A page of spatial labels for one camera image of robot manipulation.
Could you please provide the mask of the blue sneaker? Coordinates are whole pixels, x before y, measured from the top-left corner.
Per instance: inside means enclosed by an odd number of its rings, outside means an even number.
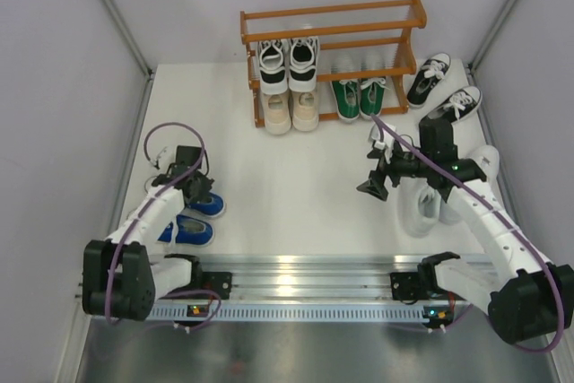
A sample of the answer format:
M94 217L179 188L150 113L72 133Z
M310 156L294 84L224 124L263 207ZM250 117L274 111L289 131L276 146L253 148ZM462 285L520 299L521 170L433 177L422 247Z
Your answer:
M184 213L187 215L195 213L208 219L214 219L222 216L225 212L225 208L226 205L223 198L213 192L210 192L204 201L189 204L184 210Z
M211 224L182 213L149 210L145 214L138 214L133 211L121 227L127 230L132 225L135 226L135 238L143 239L146 244L203 247L214 237Z

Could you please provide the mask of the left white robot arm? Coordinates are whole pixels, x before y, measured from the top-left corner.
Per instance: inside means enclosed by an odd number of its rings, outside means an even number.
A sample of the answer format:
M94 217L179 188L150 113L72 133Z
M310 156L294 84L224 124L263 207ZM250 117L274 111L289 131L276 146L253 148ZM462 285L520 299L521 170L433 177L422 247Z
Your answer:
M204 152L178 146L175 160L150 185L142 203L105 239L83 251L83 311L108 320L144 321L156 300L177 291L193 299L204 289L197 257L177 246L203 247L214 237L207 218L225 203L201 172Z

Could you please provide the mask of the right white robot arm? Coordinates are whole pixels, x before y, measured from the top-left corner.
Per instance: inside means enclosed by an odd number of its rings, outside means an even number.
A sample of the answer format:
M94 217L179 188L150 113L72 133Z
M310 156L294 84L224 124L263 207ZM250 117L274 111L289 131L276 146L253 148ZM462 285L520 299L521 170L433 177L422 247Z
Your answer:
M437 299L453 293L478 308L493 331L521 351L526 340L550 335L542 348L549 353L561 342L573 317L573 269L555 265L526 237L499 204L486 173L472 159L461 159L447 120L425 120L418 146L374 117L369 158L377 161L357 189L381 201L386 185L402 178L422 178L442 200L455 208L481 244L496 274L474 270L461 256L443 252L417 266L420 290Z

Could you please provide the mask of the black white-striped sneaker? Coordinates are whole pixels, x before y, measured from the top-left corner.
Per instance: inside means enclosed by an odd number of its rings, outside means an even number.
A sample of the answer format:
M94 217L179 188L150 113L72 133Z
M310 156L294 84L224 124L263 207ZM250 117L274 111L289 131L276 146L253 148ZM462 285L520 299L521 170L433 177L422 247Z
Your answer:
M295 92L314 91L317 85L318 37L291 39L289 88Z
M288 89L286 72L287 39L271 39L257 43L257 63L261 92L279 95Z

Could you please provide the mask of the green sneaker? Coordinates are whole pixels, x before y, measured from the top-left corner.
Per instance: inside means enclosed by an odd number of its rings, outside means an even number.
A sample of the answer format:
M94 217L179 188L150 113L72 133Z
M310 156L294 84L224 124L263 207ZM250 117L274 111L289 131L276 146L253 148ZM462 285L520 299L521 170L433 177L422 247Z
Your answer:
M352 59L342 54L338 56L331 67L333 74L350 73L354 71ZM357 78L341 78L331 82L338 117L345 123L351 123L360 116L359 80Z
M379 52L370 51L361 63L362 72L382 70L385 61ZM360 115L369 120L372 115L379 115L382 110L383 98L387 89L387 78L384 75L361 78L360 83Z

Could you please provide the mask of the beige sneaker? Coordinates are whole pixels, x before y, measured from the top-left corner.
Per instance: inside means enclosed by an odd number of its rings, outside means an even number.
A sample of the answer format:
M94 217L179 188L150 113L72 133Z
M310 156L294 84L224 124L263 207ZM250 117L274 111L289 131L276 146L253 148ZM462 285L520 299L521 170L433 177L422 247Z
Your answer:
M319 95L317 91L292 93L292 123L301 132L315 130L319 123Z
M261 94L264 111L265 129L271 135L283 135L291 129L289 109L290 92L280 94Z

